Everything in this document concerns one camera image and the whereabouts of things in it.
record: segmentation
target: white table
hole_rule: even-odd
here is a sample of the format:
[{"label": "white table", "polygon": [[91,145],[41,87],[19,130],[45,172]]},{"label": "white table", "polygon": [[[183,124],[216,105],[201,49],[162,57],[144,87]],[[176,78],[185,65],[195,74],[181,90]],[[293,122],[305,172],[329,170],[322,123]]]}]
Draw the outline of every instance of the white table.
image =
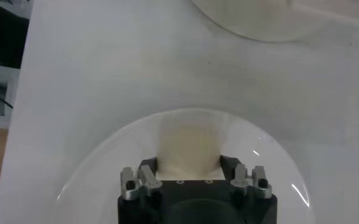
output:
[{"label": "white table", "polygon": [[0,180],[0,224],[45,223],[79,162],[148,114],[217,108],[297,162],[318,223],[359,223],[359,30],[268,44],[189,0],[37,0]]}]

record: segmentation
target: silver bracket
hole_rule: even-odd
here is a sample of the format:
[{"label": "silver bracket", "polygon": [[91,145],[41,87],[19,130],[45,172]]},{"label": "silver bracket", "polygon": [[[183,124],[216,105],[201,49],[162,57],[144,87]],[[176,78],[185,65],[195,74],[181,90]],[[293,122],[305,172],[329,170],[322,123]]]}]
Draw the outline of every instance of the silver bracket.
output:
[{"label": "silver bracket", "polygon": [[244,164],[237,164],[235,168],[235,178],[230,181],[235,190],[239,190],[245,196],[247,194],[247,169]]},{"label": "silver bracket", "polygon": [[272,187],[266,179],[263,166],[255,166],[252,170],[252,179],[254,180],[255,196],[257,198],[271,198]]},{"label": "silver bracket", "polygon": [[156,179],[148,165],[141,166],[138,175],[143,183],[146,195],[152,196],[154,192],[160,192],[163,183]]},{"label": "silver bracket", "polygon": [[125,167],[121,171],[121,195],[125,200],[136,200],[140,197],[141,183],[133,175],[132,168]]},{"label": "silver bracket", "polygon": [[241,191],[244,196],[247,194],[247,187],[253,186],[257,198],[271,198],[272,188],[266,179],[266,173],[263,166],[255,166],[252,170],[252,176],[247,175],[247,169],[244,164],[237,164],[235,168],[235,178],[230,181],[234,190]]}]

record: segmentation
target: white surface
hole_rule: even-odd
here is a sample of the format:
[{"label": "white surface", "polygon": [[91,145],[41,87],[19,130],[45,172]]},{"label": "white surface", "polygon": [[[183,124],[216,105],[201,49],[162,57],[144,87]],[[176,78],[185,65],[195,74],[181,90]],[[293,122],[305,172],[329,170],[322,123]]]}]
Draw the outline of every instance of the white surface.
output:
[{"label": "white surface", "polygon": [[293,0],[297,9],[359,26],[359,0]]},{"label": "white surface", "polygon": [[292,7],[292,0],[192,1],[223,28],[253,40],[295,40],[327,22],[325,17]]},{"label": "white surface", "polygon": [[[122,168],[131,166],[137,170],[142,159],[156,156],[160,144],[166,141],[168,128],[174,131],[183,127],[206,132],[213,129],[222,154],[237,157],[250,173],[256,165],[265,167],[273,193],[278,195],[278,223],[315,223],[304,181],[287,152],[270,135],[242,118],[201,109],[153,114],[109,137],[65,185],[57,197],[51,223],[118,223],[116,205],[121,192],[119,173]],[[182,141],[189,140],[183,133],[181,137]]]},{"label": "white surface", "polygon": [[15,104],[0,224],[44,223],[98,144],[180,107],[259,126],[295,160],[316,223],[359,223],[358,29],[267,44],[222,30],[187,0],[35,1]]}]

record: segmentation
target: hole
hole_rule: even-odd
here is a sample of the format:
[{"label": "hole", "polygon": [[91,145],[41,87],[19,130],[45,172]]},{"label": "hole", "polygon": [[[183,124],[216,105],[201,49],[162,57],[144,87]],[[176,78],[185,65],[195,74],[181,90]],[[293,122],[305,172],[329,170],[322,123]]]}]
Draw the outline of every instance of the hole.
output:
[{"label": "hole", "polygon": [[134,190],[136,188],[136,182],[134,180],[130,180],[126,182],[126,189],[127,190]]}]

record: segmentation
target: white plate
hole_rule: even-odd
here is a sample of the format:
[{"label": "white plate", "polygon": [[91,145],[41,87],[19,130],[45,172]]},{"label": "white plate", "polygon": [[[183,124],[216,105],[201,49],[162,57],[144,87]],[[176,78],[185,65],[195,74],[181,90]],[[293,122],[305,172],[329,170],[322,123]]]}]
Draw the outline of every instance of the white plate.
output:
[{"label": "white plate", "polygon": [[161,127],[212,127],[218,132],[223,155],[237,157],[249,170],[255,165],[266,176],[279,199],[278,223],[315,223],[307,187],[287,152],[266,132],[225,112],[181,109],[144,117],[120,129],[80,165],[57,197],[53,224],[114,224],[120,195],[119,173],[134,169],[155,156]]}]

